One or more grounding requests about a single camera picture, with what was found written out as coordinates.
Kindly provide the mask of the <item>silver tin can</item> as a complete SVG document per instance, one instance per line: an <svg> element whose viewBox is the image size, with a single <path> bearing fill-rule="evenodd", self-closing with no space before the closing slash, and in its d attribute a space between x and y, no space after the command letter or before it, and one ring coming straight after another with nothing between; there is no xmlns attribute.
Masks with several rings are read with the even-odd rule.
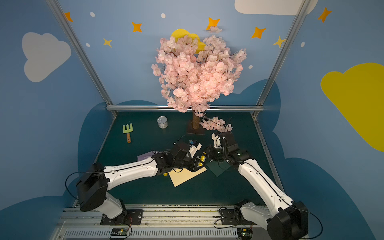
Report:
<svg viewBox="0 0 384 240"><path fill-rule="evenodd" d="M160 129L166 129L168 127L168 118L160 116L157 118L157 123Z"/></svg>

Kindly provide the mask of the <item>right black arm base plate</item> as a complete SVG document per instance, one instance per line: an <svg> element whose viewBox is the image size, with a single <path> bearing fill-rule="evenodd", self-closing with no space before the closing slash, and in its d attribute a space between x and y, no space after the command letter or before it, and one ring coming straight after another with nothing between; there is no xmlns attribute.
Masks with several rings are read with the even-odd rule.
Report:
<svg viewBox="0 0 384 240"><path fill-rule="evenodd" d="M239 225L256 225L255 223L245 220L240 210L238 209L227 209L227 208L219 208L218 210L220 214L220 223L224 226L239 226Z"/></svg>

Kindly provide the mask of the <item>fallen pink blossom branch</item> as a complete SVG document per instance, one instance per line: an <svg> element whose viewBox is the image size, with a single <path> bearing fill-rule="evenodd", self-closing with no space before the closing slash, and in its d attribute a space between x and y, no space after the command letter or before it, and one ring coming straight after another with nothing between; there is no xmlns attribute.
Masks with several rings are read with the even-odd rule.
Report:
<svg viewBox="0 0 384 240"><path fill-rule="evenodd" d="M200 122L200 125L209 131L218 131L220 133L231 132L233 127L230 123L226 123L223 119L218 117L206 118Z"/></svg>

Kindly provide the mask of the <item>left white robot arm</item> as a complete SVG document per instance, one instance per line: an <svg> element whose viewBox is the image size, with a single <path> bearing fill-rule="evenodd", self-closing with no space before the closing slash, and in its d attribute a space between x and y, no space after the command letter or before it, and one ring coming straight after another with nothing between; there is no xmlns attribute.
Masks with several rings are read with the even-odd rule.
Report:
<svg viewBox="0 0 384 240"><path fill-rule="evenodd" d="M171 150L152 154L142 161L106 167L100 163L93 164L76 184L80 210L96 210L104 218L122 223L128 218L128 212L124 202L109 194L109 190L137 179L168 174L176 169L196 172L205 166L201 159L195 157L201 147L199 142L180 142L175 143Z"/></svg>

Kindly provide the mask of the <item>purple envelope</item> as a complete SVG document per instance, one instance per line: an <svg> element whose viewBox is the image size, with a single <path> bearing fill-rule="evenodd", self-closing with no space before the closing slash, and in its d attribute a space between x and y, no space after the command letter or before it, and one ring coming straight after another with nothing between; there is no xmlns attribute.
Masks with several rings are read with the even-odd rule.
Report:
<svg viewBox="0 0 384 240"><path fill-rule="evenodd" d="M147 158L151 158L152 155L154 155L153 152L148 152L148 153L139 155L139 156L137 156L137 161L140 162L140 161L143 161L143 160L145 160L145 159L147 159Z"/></svg>

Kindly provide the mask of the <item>pink cherry blossom tree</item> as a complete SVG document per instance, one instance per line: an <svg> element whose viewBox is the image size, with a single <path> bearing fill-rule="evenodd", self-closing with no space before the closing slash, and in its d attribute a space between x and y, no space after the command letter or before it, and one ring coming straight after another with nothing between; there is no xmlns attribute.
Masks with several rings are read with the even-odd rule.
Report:
<svg viewBox="0 0 384 240"><path fill-rule="evenodd" d="M247 58L246 49L232 53L223 38L215 36L219 31L212 27L204 40L189 34L161 39L151 66L168 107L181 113L192 109L199 125L209 118L205 112L211 103L233 93Z"/></svg>

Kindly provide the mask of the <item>aluminium frame post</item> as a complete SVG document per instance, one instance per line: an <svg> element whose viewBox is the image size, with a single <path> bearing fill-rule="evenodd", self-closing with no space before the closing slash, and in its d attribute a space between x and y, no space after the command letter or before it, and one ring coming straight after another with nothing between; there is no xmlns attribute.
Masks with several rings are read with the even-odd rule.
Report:
<svg viewBox="0 0 384 240"><path fill-rule="evenodd" d="M271 74L269 78L267 79L267 82L261 92L261 95L257 101L257 107L261 108L264 106L264 103L268 97L268 94L270 93L272 86L274 82L276 81L276 78L284 64L284 61L286 57L288 56L288 53L296 39L297 34L300 31L300 28L307 16L308 9L310 7L311 1L310 0L304 0L302 1L298 13L294 18L294 21L288 31L286 41L284 42L284 45L282 46L279 55L277 57L277 60L273 66L273 69L271 71Z"/></svg>
<svg viewBox="0 0 384 240"><path fill-rule="evenodd" d="M53 1L53 0L46 0L47 5L51 9L53 15L55 16L56 20L58 21L59 25L61 26L62 30L64 31L65 35L67 36L68 40L70 41L71 45L73 46L76 54L80 58L80 61L82 62L83 66L85 67L87 73L89 74L91 80L93 81L95 87L99 91L101 97L103 98L104 102L107 105L112 105L112 99L110 98L109 94L107 93L106 88L104 87L100 77L98 76L95 68L93 67L90 59L88 58L84 48L82 47L82 44L80 43L76 33L74 32L73 28L71 27L70 21L65 16L65 13L60 6L59 1Z"/></svg>

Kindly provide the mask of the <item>left small circuit board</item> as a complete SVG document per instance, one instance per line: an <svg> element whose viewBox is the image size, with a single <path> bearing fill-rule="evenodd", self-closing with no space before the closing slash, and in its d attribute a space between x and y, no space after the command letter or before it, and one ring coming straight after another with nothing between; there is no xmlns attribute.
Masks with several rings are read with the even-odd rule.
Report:
<svg viewBox="0 0 384 240"><path fill-rule="evenodd" d="M123 239L129 235L128 228L113 228L110 232L110 238Z"/></svg>

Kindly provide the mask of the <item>cream yellow envelope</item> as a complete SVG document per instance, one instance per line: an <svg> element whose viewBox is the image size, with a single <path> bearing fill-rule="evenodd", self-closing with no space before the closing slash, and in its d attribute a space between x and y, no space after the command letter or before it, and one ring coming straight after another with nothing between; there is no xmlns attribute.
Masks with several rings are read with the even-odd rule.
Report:
<svg viewBox="0 0 384 240"><path fill-rule="evenodd" d="M198 171L196 172L191 172L187 169L183 169L182 171L180 172L175 172L175 171L171 171L169 173L169 176L172 180L172 183L174 185L174 187L177 187L183 183L185 183L186 181L204 173L207 169L205 167L203 167L202 169L199 169Z"/></svg>

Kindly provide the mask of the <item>green toy garden rake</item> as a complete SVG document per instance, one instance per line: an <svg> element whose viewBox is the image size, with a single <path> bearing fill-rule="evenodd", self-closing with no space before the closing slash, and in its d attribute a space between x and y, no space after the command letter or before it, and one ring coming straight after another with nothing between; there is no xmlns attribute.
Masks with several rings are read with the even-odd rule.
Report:
<svg viewBox="0 0 384 240"><path fill-rule="evenodd" d="M133 131L134 131L134 129L133 129L132 123L127 124L127 125L123 125L123 134L126 135L128 144L130 144L132 142L131 132L133 132Z"/></svg>

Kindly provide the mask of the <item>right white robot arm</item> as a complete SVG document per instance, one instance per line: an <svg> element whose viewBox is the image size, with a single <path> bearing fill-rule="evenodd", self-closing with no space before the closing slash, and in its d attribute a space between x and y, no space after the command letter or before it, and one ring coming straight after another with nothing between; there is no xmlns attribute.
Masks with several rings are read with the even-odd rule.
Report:
<svg viewBox="0 0 384 240"><path fill-rule="evenodd" d="M294 202L262 170L248 151L241 150L231 132L212 134L213 145L205 149L208 160L226 162L252 185L266 209L252 202L240 205L242 217L265 229L272 240L299 240L309 233L308 209Z"/></svg>

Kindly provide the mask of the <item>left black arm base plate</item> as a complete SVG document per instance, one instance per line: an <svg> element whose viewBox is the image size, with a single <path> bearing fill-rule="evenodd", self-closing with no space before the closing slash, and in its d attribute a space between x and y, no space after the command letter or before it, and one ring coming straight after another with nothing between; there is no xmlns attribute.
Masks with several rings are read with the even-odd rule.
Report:
<svg viewBox="0 0 384 240"><path fill-rule="evenodd" d="M114 219L108 218L105 214L102 214L100 222L101 226L139 226L143 219L144 210L125 210L122 214Z"/></svg>

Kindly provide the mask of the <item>aluminium mounting rail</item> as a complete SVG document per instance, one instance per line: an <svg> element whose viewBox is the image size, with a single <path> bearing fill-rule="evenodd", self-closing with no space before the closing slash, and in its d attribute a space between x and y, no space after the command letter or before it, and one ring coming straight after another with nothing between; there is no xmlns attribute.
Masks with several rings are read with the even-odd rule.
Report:
<svg viewBox="0 0 384 240"><path fill-rule="evenodd" d="M251 240L268 240L268 232L256 225L224 226L219 208L232 205L127 205L127 210L144 210L139 226L101 226L102 214L64 209L52 240L238 240L237 228L252 231ZM113 228L128 228L126 238L110 238Z"/></svg>

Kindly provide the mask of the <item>dark green envelope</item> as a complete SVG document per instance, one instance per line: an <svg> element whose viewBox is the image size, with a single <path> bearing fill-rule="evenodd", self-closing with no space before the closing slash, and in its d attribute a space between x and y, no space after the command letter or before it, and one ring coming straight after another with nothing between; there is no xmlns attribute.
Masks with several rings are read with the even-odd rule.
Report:
<svg viewBox="0 0 384 240"><path fill-rule="evenodd" d="M212 173L219 177L224 172L229 171L231 168L231 165L229 165L227 162L216 162L216 161L210 161L206 164L206 166L212 171Z"/></svg>

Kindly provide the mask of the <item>right small circuit board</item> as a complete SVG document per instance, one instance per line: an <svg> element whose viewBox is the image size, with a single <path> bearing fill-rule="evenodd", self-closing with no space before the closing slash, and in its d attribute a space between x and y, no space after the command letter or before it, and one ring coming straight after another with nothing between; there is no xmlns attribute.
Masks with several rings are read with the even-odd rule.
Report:
<svg viewBox="0 0 384 240"><path fill-rule="evenodd" d="M250 240L252 238L252 231L247 228L237 228L238 240Z"/></svg>

